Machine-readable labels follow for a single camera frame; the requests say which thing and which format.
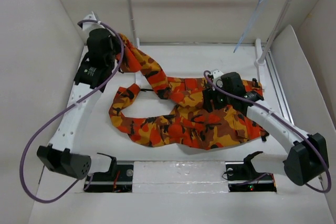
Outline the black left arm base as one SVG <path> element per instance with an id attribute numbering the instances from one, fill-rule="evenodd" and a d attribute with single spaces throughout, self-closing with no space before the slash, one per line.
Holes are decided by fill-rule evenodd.
<path id="1" fill-rule="evenodd" d="M 87 193 L 131 193 L 133 185 L 134 162 L 117 162 L 112 174 L 95 173 L 92 180 L 87 176 L 83 187 Z"/>

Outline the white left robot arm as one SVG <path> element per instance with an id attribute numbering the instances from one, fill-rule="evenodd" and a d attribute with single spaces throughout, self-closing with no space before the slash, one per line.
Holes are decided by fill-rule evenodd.
<path id="1" fill-rule="evenodd" d="M 66 112 L 47 146 L 40 146 L 37 156 L 46 168 L 74 179 L 84 179 L 99 173 L 105 180 L 117 175 L 112 157 L 106 154 L 88 155 L 81 142 L 89 116 L 101 98 L 107 83 L 118 72 L 124 46 L 120 36 L 92 13 L 78 25 L 88 33 L 87 52 L 74 77 Z"/>

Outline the orange camouflage trousers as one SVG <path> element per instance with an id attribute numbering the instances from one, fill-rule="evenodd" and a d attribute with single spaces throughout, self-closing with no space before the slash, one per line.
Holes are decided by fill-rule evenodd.
<path id="1" fill-rule="evenodd" d="M 203 108 L 205 78 L 168 77 L 161 66 L 149 55 L 133 46 L 120 35 L 124 54 L 116 56 L 121 72 L 140 72 L 159 99 L 170 100 L 175 106 L 168 115 L 148 118 L 131 118 L 122 110 L 131 106 L 143 90 L 134 83 L 120 87 L 109 109 L 111 123 L 135 143 L 148 147 L 182 144 L 192 148 L 210 150 L 246 143 L 269 135 L 256 122 L 227 105 L 208 112 Z"/>

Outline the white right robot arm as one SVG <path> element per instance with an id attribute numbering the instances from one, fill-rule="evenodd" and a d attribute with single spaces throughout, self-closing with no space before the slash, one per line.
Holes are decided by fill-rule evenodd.
<path id="1" fill-rule="evenodd" d="M 244 184 L 269 174 L 282 174 L 295 185 L 308 185 L 322 173 L 330 179 L 329 159 L 325 138 L 309 134 L 276 113 L 257 91 L 247 91 L 240 75 L 219 70 L 204 71 L 210 85 L 204 93 L 207 111 L 219 110 L 227 105 L 261 126 L 286 151 L 286 155 L 271 155 L 263 151 L 249 154 L 243 161 Z"/>

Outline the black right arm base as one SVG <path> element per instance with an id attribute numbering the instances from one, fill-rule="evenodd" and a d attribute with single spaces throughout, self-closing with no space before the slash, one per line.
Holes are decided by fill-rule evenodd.
<path id="1" fill-rule="evenodd" d="M 243 161 L 225 162 L 222 178 L 230 193 L 277 192 L 273 174 L 258 173 Z"/>

